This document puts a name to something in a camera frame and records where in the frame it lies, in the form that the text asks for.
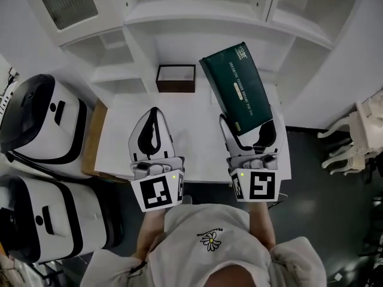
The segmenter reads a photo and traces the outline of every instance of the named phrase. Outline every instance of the white shirt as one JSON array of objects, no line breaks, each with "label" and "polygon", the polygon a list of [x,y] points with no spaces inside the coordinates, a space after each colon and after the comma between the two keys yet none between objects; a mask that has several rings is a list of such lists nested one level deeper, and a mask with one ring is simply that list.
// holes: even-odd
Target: white shirt
[{"label": "white shirt", "polygon": [[260,286],[326,286],[323,264],[304,237],[270,252],[249,233],[249,214],[220,204],[179,205],[165,216],[166,239],[149,254],[148,264],[100,250],[82,286],[203,287],[209,276],[240,265]]}]

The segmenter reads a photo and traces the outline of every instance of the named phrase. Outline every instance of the person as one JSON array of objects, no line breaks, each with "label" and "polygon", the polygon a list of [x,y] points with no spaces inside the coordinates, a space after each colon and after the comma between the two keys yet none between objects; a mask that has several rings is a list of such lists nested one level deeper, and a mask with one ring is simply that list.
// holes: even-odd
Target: person
[{"label": "person", "polygon": [[136,252],[96,251],[81,285],[147,287],[326,286],[305,237],[276,245],[268,207],[181,204],[147,212]]}]

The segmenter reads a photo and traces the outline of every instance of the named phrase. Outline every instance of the black and white robot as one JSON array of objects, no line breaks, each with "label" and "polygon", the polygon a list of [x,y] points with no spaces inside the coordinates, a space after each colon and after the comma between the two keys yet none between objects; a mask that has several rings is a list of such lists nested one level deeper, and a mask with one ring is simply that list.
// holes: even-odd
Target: black and white robot
[{"label": "black and white robot", "polygon": [[0,242],[26,263],[70,258],[121,241],[118,210],[88,186],[0,177]]},{"label": "black and white robot", "polygon": [[69,178],[81,172],[93,111],[51,75],[36,75],[13,90],[0,128],[0,151],[11,152]]},{"label": "black and white robot", "polygon": [[[277,201],[281,177],[278,156],[284,129],[271,107],[273,119],[237,136],[224,115],[220,126],[230,153],[229,174],[238,201]],[[178,205],[183,197],[184,158],[174,153],[172,137],[159,108],[149,110],[129,138],[132,187],[143,212]]]}]

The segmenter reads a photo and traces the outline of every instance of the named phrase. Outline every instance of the white label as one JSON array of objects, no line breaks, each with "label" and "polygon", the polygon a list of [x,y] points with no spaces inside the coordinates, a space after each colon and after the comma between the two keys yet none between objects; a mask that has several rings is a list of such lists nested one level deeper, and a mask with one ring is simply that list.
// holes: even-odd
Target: white label
[{"label": "white label", "polygon": [[241,93],[241,91],[239,90],[239,87],[238,87],[238,84],[237,84],[237,83],[234,83],[234,88],[235,88],[235,90],[237,91],[239,100],[243,100],[244,97],[242,97],[242,93]]}]

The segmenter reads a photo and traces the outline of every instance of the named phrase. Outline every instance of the wooden board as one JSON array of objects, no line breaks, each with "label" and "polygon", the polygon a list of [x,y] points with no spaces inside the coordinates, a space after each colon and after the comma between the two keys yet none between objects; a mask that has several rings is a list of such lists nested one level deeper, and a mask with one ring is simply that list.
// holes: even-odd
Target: wooden board
[{"label": "wooden board", "polygon": [[0,255],[7,255],[5,254],[4,248],[2,247],[1,243],[0,243]]},{"label": "wooden board", "polygon": [[90,122],[88,136],[85,141],[85,149],[83,154],[83,162],[81,164],[81,172],[90,176],[97,176],[102,179],[119,183],[129,183],[128,181],[116,178],[104,172],[95,171],[95,163],[98,151],[98,145],[101,137],[102,128],[104,126],[105,116],[107,115],[108,108],[100,101],[97,100],[95,110]]}]

